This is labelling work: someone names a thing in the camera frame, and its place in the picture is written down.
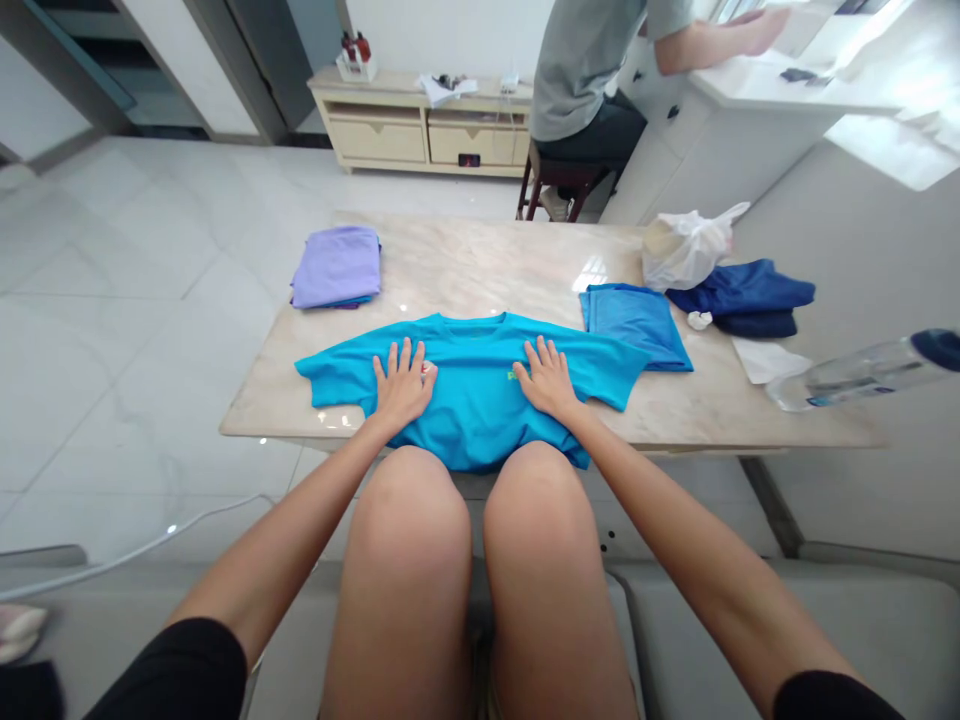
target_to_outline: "black sleeve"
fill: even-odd
[[[247,660],[224,625],[181,620],[143,649],[86,720],[236,720]]]
[[[903,720],[882,697],[849,675],[811,670],[777,693],[774,720]]]

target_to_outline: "plastic water bottle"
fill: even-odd
[[[767,395],[788,412],[889,395],[960,373],[957,330],[932,329],[874,345],[767,384]]]

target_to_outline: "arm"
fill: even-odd
[[[713,637],[764,718],[804,670],[860,680],[776,573],[730,528],[617,437],[574,394],[567,359],[538,338],[514,372],[534,407],[572,432]]]
[[[248,670],[253,668],[373,460],[430,402],[437,371],[431,369],[421,382],[424,353],[419,343],[411,368],[410,339],[405,338],[399,365],[396,343],[390,347],[386,373],[380,358],[373,359],[377,412],[217,560],[173,612],[168,626],[191,617],[218,620],[240,642]]]
[[[754,11],[725,25],[694,21],[654,43],[663,75],[702,70],[737,55],[762,55],[773,45],[790,17],[786,8]]]

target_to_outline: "knee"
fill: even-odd
[[[487,552],[508,551],[563,557],[596,536],[590,501],[576,470],[557,449],[543,442],[524,445],[510,456],[484,513]]]
[[[348,554],[362,553],[378,571],[423,581],[469,566],[470,515],[443,463],[426,450],[402,447],[370,478],[348,542]]]

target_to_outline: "person's hand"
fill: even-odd
[[[397,344],[390,345],[387,357],[387,369],[378,356],[373,358],[373,371],[377,375],[377,411],[378,418],[391,431],[391,437],[403,430],[426,410],[433,397],[433,386],[437,382],[437,368],[431,365],[426,377],[421,379],[423,358],[427,349],[422,342],[417,343],[417,354],[410,364],[410,338],[403,339],[403,350],[397,359]]]
[[[730,22],[724,23],[725,27],[736,27],[737,25],[746,25],[748,22],[753,22],[763,17],[767,11],[763,8],[757,10],[748,10],[743,15],[738,15]]]
[[[754,33],[750,46],[746,50],[746,54],[753,56],[763,55],[773,46],[773,42],[780,36],[780,33],[783,32],[789,19],[789,8],[777,8],[776,10],[768,10],[760,17],[745,25],[745,28],[750,28]]]
[[[523,349],[527,352],[530,372],[528,373],[521,363],[513,364],[513,372],[516,373],[520,388],[531,405],[561,423],[564,423],[571,413],[586,407],[573,392],[567,356],[557,352],[553,340],[547,343],[544,342],[543,335],[537,338],[539,356],[529,341],[523,344]]]

